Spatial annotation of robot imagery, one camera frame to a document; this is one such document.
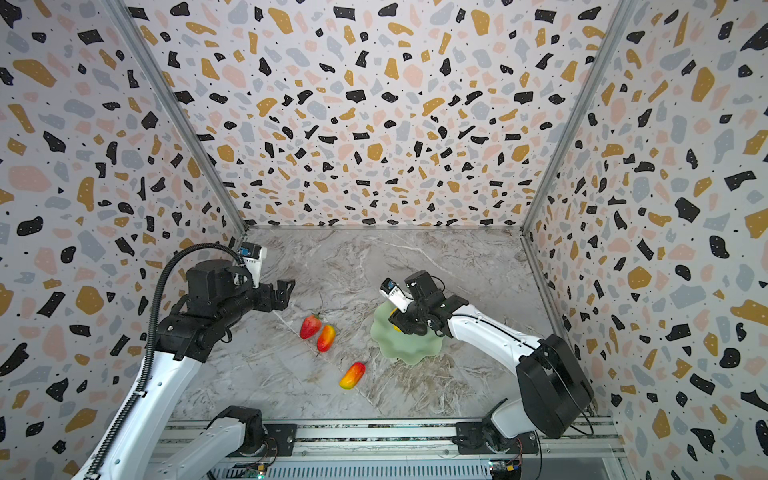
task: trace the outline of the wire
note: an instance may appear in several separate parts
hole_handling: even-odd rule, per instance
[[[160,316],[160,303],[163,301],[163,291],[165,290],[165,284],[170,277],[170,273],[174,270],[174,267],[181,261],[182,258],[194,251],[206,248],[222,250],[223,252],[228,253],[234,257],[240,265],[243,265],[242,255],[220,243],[198,243],[192,247],[185,248],[181,252],[176,253],[165,265],[165,268],[163,268],[163,271],[160,274],[160,278],[157,280],[157,287],[155,288],[154,296],[152,297],[152,306],[149,312],[149,325],[147,328],[146,354],[144,355],[144,364],[142,366],[141,373],[136,380],[136,388],[133,390],[133,392],[131,392],[131,397],[125,401],[125,404],[115,416],[113,423],[110,425],[109,430],[107,430],[107,433],[104,434],[104,441],[101,443],[101,446],[99,446],[98,450],[94,454],[93,461],[91,462],[90,466],[88,466],[88,471],[86,472],[87,477],[96,478],[98,475],[98,470],[104,464],[104,459],[107,458],[107,454],[112,447],[112,443],[117,438],[123,423],[128,418],[128,415],[131,413],[134,405],[136,405],[136,402],[142,398],[145,393],[147,384],[149,383],[150,375],[152,373],[152,363],[154,362],[154,349],[157,344],[157,318]]]
[[[440,289],[441,292],[445,292],[445,282],[442,281],[442,278],[439,276],[430,275],[432,278],[436,278],[437,280],[440,280],[440,283],[442,283],[442,288]]]
[[[544,467],[544,454],[541,453],[541,439],[538,437],[538,432],[534,430],[536,434],[536,443],[538,444],[538,475],[534,480],[538,480],[541,477],[541,469]]]

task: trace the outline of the terrazzo wallpaper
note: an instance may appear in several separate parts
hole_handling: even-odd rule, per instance
[[[514,225],[608,0],[130,0],[251,225]]]
[[[100,3],[0,15],[0,478],[69,478],[139,369],[161,268],[233,229]]]
[[[768,478],[766,22],[638,2],[530,232],[637,478]]]

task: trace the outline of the strawberry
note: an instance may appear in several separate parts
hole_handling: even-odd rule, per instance
[[[342,377],[341,381],[339,382],[339,386],[345,390],[353,389],[365,372],[366,365],[364,363],[355,363],[349,367],[349,370],[346,371],[346,375]]]
[[[310,315],[304,319],[304,323],[301,324],[301,331],[299,336],[306,340],[320,331],[320,327],[323,324],[317,319],[316,316]]]
[[[317,337],[317,349],[320,352],[327,352],[333,345],[333,339],[336,338],[336,329],[331,325],[323,327],[323,332]]]

